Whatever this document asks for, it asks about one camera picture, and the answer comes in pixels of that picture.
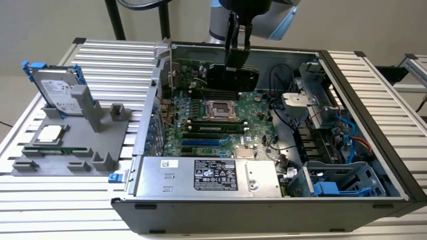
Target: blue latch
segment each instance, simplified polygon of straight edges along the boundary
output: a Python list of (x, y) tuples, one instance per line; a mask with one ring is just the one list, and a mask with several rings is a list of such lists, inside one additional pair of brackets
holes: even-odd
[(109, 184), (120, 184), (122, 183), (122, 174), (110, 173), (108, 176), (108, 183)]
[(332, 181), (320, 181), (313, 185), (313, 192), (318, 196), (340, 195), (338, 187)]
[(32, 69), (44, 69), (48, 66), (45, 62), (33, 62), (29, 67)]
[(320, 181), (313, 184), (313, 192), (320, 197), (365, 197), (370, 194), (370, 191), (370, 187), (364, 187), (354, 191), (340, 191), (333, 181)]

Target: green circuit board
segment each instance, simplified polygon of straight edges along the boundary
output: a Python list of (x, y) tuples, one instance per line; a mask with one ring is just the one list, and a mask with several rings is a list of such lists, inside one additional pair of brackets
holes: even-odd
[[(268, 103), (262, 99), (254, 102), (253, 97), (261, 95), (256, 92), (242, 92), (240, 99), (234, 103), (237, 121), (245, 121), (248, 130), (244, 134), (220, 134), (220, 146), (190, 146), (190, 152), (184, 155), (230, 158), (236, 157), (234, 152), (238, 149), (253, 149), (254, 159), (266, 160), (274, 157), (274, 152), (266, 153), (266, 147), (262, 146), (262, 136), (269, 139), (274, 133), (274, 127), (270, 121), (266, 121)], [(209, 99), (190, 99), (181, 91), (173, 98), (172, 114), (176, 116), (173, 124), (165, 128), (164, 156), (182, 156), (181, 146), (182, 135), (188, 133), (188, 118), (202, 120), (205, 115), (205, 103)], [(197, 105), (196, 114), (192, 112), (192, 106)]]

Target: red cable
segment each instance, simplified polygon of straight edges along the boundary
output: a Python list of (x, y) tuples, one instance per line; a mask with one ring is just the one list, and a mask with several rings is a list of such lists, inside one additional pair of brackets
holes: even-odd
[(368, 146), (368, 151), (372, 152), (370, 144), (368, 144), (368, 142), (364, 139), (361, 139), (360, 137), (356, 137), (356, 136), (350, 136), (349, 138), (362, 142)]
[(309, 118), (308, 118), (308, 122), (305, 124), (305, 128), (308, 128), (308, 125), (309, 123), (312, 122), (312, 119), (314, 118), (314, 116), (321, 112), (322, 108), (320, 109), (320, 111), (317, 111), (317, 113), (314, 115), (312, 115)]

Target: silver metal panel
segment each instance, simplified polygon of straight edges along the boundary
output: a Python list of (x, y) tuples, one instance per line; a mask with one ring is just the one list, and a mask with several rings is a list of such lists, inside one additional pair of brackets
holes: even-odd
[[(196, 161), (204, 161), (198, 163), (202, 166), (214, 165), (217, 172), (210, 167), (197, 165)], [(224, 163), (205, 163), (205, 161), (224, 161)], [(196, 184), (202, 184), (205, 189), (212, 190), (196, 189)], [(250, 161), (237, 158), (144, 157), (136, 197), (281, 198), (274, 163), (268, 160)]]
[[(121, 41), (93, 41), (88, 40), (84, 44), (81, 53), (97, 50), (104, 53), (117, 52), (122, 54), (149, 54), (142, 52), (152, 51), (154, 43), (121, 42)], [(352, 52), (334, 52), (338, 59), (357, 59)], [(65, 54), (62, 63), (72, 59), (72, 56)], [(84, 75), (92, 73), (96, 76), (120, 75), (125, 76), (150, 76), (153, 66), (144, 68), (141, 66), (126, 65), (98, 65), (96, 67), (82, 67)], [(118, 81), (117, 83), (130, 83), (138, 80), (132, 79), (104, 79), (106, 82)], [(26, 110), (24, 111), (18, 121), (14, 124), (6, 138), (0, 144), (0, 170), (4, 171), (5, 162), (8, 162), (5, 151), (10, 151), (20, 156), (21, 146), (17, 145), (18, 138), (24, 133), (29, 133), (37, 129), (40, 121), (34, 121), (34, 117), (40, 112), (37, 106), (40, 96), (36, 96)], [(144, 105), (132, 106), (137, 108), (138, 114)], [(376, 121), (412, 121), (408, 116), (373, 116)], [(128, 130), (134, 130), (138, 122), (129, 123)], [(133, 146), (124, 146), (120, 157), (122, 159), (132, 158)], [(121, 160), (120, 165), (129, 164), (130, 160)], [(405, 161), (405, 165), (413, 177), (419, 180), (424, 191), (427, 192), (425, 184), (421, 181), (427, 180), (427, 162), (420, 160)], [(10, 212), (13, 222), (6, 222), (8, 218), (0, 217), (0, 238), (9, 239), (158, 239), (158, 236), (134, 234), (125, 223), (117, 218), (110, 204), (109, 197), (117, 197), (124, 192), (120, 191), (114, 184), (98, 185), (96, 190), (85, 190), (86, 184), (106, 183), (106, 177), (12, 177), (0, 176), (0, 185), (2, 183), (13, 184), (16, 189), (6, 192), (0, 192), (0, 214)], [(32, 187), (40, 188), (46, 183), (64, 183), (64, 187), (57, 190), (33, 190)], [(192, 235), (170, 235), (166, 234), (161, 239), (178, 240), (278, 240), (278, 239), (310, 239), (310, 240), (424, 240), (427, 239), (427, 208), (421, 208), (416, 212), (404, 217), (385, 217), (372, 222), (364, 227), (360, 227), (353, 232), (322, 232), (322, 233), (240, 233), (240, 234), (192, 234)]]

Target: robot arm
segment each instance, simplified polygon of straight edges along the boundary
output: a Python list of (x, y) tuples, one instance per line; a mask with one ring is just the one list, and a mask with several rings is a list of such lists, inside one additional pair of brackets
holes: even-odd
[(225, 59), (228, 69), (240, 69), (245, 64), (250, 49), (252, 19), (268, 12), (272, 0), (218, 0), (229, 10), (225, 37)]
[[(293, 20), (298, 2), (298, 0), (212, 1), (209, 35), (224, 40), (224, 65), (228, 70), (242, 67), (249, 55), (252, 34), (268, 40), (281, 40)], [(226, 29), (220, 21), (225, 18), (225, 14), (229, 14)]]

